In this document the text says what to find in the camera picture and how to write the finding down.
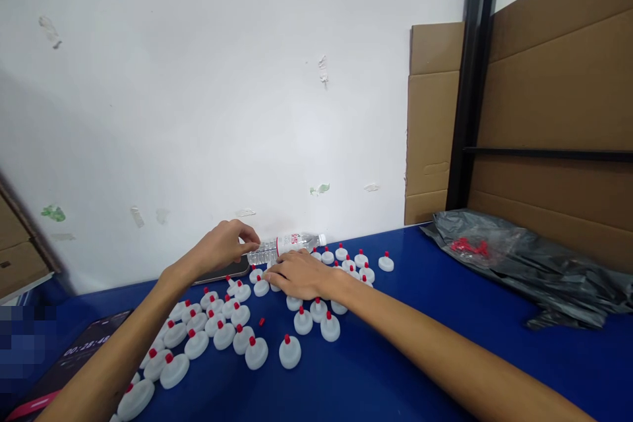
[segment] cardboard panel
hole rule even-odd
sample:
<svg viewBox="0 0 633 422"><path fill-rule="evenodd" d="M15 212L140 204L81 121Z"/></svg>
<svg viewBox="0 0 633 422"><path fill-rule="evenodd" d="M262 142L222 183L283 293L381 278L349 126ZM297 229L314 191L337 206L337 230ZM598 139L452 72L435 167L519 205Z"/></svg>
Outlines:
<svg viewBox="0 0 633 422"><path fill-rule="evenodd" d="M458 71L409 77L407 196L448 187L459 79Z"/></svg>
<svg viewBox="0 0 633 422"><path fill-rule="evenodd" d="M459 71L463 42L464 22L415 25L410 75Z"/></svg>
<svg viewBox="0 0 633 422"><path fill-rule="evenodd" d="M0 249L28 241L28 233L0 196Z"/></svg>
<svg viewBox="0 0 633 422"><path fill-rule="evenodd" d="M49 272L30 243L0 251L0 298L45 277Z"/></svg>
<svg viewBox="0 0 633 422"><path fill-rule="evenodd" d="M481 156L471 190L633 232L633 164Z"/></svg>
<svg viewBox="0 0 633 422"><path fill-rule="evenodd" d="M404 203L404 223L416 224L433 219L433 213L446 209L446 190L407 196Z"/></svg>
<svg viewBox="0 0 633 422"><path fill-rule="evenodd" d="M633 150L633 10L493 63L478 146Z"/></svg>
<svg viewBox="0 0 633 422"><path fill-rule="evenodd" d="M526 227L619 272L633 274L633 233L471 190L468 207Z"/></svg>
<svg viewBox="0 0 633 422"><path fill-rule="evenodd" d="M633 0L517 0L495 14L490 62L633 9Z"/></svg>

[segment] blue table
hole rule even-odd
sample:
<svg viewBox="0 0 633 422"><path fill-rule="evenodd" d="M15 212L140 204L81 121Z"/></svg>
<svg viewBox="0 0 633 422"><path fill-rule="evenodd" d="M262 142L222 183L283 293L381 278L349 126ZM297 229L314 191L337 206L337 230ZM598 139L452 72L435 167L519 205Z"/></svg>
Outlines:
<svg viewBox="0 0 633 422"><path fill-rule="evenodd" d="M602 331L522 326L538 312L535 305L474 274L440 251L417 227L344 243L350 254L362 248L376 271L375 287L437 319L511 362L600 421L630 419L633 374L633 318L610 316ZM377 259L390 251L391 273ZM154 282L72 298L57 308L57 345L47 351L40 376L97 318L136 307ZM220 295L226 283L209 285ZM202 286L185 298L199 301ZM250 371L232 348L212 344L191 363L181 384L156 393L137 420L428 420L463 421L471 416L364 322L348 312L339 316L342 334L334 343L317 325L300 336L303 356L292 371L282 368L278 348L285 333L295 334L294 313L282 292L246 302L249 324L266 339L268 360ZM258 326L260 318L266 323ZM184 344L176 348L183 352Z"/></svg>

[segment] finger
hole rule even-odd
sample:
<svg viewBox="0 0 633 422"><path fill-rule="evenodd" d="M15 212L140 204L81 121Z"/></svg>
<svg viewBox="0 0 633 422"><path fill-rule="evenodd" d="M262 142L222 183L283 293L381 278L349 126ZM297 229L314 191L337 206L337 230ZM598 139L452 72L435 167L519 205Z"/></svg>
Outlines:
<svg viewBox="0 0 633 422"><path fill-rule="evenodd" d="M244 224L240 220L234 220L234 221L236 221L236 224L239 228L239 236L242 238L242 240L244 240L244 242L246 243L254 242L258 244L262 243L262 241L259 239L259 236L257 235L255 230L251 226L249 226L248 224Z"/></svg>
<svg viewBox="0 0 633 422"><path fill-rule="evenodd" d="M264 275L264 279L268 280L270 285L279 287L286 295L293 295L295 286L287 278L282 275L270 273Z"/></svg>

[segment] smartphone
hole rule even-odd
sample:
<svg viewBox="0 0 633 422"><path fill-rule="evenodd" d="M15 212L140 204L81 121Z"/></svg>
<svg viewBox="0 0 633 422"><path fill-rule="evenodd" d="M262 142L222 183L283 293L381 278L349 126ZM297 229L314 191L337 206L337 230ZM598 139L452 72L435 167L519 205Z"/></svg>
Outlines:
<svg viewBox="0 0 633 422"><path fill-rule="evenodd" d="M221 270L209 272L208 274L201 276L196 282L194 282L194 285L206 284L207 282L215 282L216 280L224 280L226 276L244 276L248 273L249 266L249 258L246 254L244 254L239 263L236 264L235 262L231 262L229 265Z"/></svg>
<svg viewBox="0 0 633 422"><path fill-rule="evenodd" d="M31 422L121 326L132 310L96 320L71 344L5 421Z"/></svg>

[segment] cardboard box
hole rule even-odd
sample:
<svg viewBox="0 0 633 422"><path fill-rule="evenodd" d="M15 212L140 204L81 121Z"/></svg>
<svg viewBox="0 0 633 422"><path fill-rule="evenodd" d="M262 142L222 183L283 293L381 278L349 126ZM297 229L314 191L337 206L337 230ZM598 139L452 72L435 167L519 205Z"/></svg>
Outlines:
<svg viewBox="0 0 633 422"><path fill-rule="evenodd" d="M33 244L21 243L0 251L0 299L34 286L51 276Z"/></svg>

